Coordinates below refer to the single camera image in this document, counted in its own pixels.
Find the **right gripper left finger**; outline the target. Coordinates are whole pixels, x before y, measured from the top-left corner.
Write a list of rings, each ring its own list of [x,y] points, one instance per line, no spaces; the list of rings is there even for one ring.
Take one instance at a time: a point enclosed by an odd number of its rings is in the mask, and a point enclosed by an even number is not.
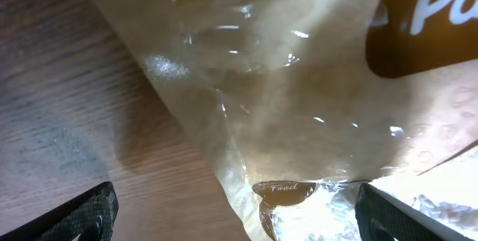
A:
[[[1,241],[111,241],[118,210],[114,185],[106,181],[1,235]]]

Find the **beige Pantree snack bag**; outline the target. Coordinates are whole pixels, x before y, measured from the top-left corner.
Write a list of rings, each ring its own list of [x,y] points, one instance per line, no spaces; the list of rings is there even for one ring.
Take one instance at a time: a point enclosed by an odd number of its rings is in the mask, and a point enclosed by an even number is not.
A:
[[[358,240],[371,183],[477,238],[477,0],[93,0],[251,240]]]

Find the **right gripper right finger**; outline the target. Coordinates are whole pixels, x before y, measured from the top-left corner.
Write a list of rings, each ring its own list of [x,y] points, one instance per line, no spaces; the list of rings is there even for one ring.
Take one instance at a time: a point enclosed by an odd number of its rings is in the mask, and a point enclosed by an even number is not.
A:
[[[370,184],[359,187],[355,214],[362,241],[471,241]]]

